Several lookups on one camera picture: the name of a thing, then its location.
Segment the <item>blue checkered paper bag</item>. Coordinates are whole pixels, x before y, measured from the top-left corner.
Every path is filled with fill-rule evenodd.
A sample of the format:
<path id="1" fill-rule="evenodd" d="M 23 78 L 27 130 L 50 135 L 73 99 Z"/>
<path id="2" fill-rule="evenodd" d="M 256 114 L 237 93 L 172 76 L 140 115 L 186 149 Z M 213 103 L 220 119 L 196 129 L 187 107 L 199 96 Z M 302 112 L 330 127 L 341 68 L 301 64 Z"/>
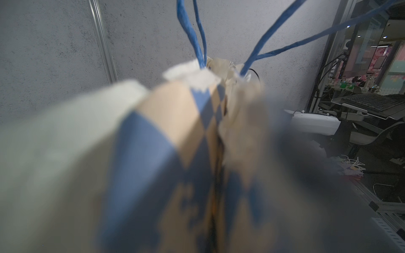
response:
<path id="1" fill-rule="evenodd" d="M 391 253 L 291 123 L 339 1 L 1 2 L 1 252 Z"/>

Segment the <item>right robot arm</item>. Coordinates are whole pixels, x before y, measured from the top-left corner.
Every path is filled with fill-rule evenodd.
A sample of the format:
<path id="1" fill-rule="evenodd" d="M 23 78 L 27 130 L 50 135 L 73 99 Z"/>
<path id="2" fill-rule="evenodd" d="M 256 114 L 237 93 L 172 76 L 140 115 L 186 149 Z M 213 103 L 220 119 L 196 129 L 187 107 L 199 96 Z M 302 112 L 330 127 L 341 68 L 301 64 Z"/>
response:
<path id="1" fill-rule="evenodd" d="M 334 116 L 304 111 L 285 110 L 285 112 L 292 116 L 292 125 L 302 133 L 333 136 L 341 124 L 341 121 Z"/>

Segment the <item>black keyboard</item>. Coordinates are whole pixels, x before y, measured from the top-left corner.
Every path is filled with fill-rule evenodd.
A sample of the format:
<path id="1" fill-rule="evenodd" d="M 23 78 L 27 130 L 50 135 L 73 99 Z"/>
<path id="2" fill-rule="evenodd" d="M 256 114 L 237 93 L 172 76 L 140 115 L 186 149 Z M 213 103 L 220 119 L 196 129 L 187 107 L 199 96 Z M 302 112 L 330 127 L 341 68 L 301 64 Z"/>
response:
<path id="1" fill-rule="evenodd" d="M 345 103 L 361 105 L 376 111 L 385 111 L 405 103 L 403 100 L 389 98 L 387 96 L 381 96 L 372 93 L 355 94 L 342 98 L 342 101 L 344 101 Z"/>

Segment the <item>black office chair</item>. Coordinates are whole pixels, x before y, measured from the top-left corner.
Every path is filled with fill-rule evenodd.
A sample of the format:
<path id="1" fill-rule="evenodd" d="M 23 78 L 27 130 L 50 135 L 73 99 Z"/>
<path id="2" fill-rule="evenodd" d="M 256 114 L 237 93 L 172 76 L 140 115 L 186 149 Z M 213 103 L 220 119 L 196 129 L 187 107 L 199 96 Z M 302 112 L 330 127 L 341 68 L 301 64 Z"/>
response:
<path id="1" fill-rule="evenodd" d="M 404 125 L 404 122 L 397 122 L 382 130 L 377 136 L 369 136 L 360 132 L 352 131 L 349 139 L 352 146 L 348 153 L 348 157 L 350 159 L 357 158 L 357 154 L 361 148 L 375 148 L 381 146 L 386 139 L 393 139 L 392 133 Z"/>

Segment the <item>right metal frame post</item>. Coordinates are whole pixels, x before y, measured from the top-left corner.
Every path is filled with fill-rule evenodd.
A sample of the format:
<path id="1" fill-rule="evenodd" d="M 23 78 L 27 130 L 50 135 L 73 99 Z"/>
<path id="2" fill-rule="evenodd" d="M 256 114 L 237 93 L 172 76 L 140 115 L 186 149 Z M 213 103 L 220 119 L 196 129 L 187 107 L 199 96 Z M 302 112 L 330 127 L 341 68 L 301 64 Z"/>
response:
<path id="1" fill-rule="evenodd" d="M 96 40 L 101 53 L 101 58 L 110 84 L 118 81 L 113 55 L 110 51 L 109 39 L 104 26 L 100 3 L 97 0 L 88 0 L 95 28 Z"/>

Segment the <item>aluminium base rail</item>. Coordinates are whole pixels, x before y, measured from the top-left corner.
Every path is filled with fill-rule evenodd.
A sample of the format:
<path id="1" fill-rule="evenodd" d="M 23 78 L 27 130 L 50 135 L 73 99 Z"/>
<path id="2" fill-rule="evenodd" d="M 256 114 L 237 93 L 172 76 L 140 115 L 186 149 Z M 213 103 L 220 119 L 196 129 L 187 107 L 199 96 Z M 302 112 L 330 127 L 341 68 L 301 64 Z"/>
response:
<path id="1" fill-rule="evenodd" d="M 363 183 L 351 179 L 353 191 L 372 210 L 372 220 L 384 234 L 391 253 L 405 251 L 405 204 L 402 202 L 384 202 Z"/>

